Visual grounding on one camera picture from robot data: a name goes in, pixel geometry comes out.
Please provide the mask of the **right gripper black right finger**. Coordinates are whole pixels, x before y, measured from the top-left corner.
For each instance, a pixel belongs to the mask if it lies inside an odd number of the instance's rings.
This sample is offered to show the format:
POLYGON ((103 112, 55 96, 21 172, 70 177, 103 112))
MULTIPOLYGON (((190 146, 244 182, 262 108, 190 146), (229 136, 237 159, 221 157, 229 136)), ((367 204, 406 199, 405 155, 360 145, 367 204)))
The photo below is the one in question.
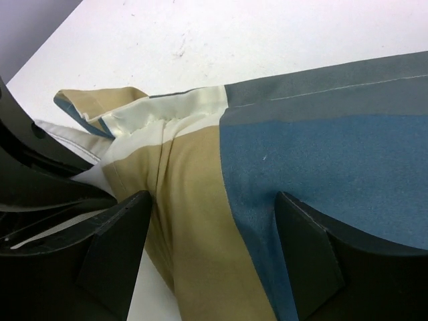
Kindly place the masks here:
POLYGON ((278 234, 299 320, 426 320, 427 251, 279 192, 278 234))

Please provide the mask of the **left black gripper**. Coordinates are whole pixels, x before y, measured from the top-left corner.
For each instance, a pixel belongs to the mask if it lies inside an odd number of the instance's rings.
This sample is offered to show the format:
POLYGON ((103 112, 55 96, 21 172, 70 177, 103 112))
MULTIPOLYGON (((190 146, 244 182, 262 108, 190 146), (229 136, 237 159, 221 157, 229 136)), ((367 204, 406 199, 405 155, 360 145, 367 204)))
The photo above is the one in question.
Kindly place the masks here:
POLYGON ((73 177, 90 163, 41 129, 1 84, 1 247, 116 204, 73 177))

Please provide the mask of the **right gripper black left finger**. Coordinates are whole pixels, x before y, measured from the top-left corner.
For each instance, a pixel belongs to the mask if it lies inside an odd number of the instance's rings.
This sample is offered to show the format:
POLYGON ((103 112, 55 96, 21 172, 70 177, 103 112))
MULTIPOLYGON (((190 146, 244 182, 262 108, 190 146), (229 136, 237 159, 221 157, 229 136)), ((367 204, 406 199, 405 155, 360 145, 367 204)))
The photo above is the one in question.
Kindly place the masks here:
POLYGON ((140 191, 63 231, 1 250, 1 319, 125 320, 151 206, 140 191))

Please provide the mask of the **checked blue beige pillowcase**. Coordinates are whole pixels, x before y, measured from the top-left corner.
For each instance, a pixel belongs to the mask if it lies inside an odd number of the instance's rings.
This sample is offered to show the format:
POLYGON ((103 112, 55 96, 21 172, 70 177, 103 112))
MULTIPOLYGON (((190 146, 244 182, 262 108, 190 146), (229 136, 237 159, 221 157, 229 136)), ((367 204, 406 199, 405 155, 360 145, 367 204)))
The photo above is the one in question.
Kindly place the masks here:
POLYGON ((427 54, 176 94, 60 90, 81 131, 112 141, 78 175, 119 201, 148 191, 146 252, 183 320, 299 320, 279 192, 427 251, 427 54))

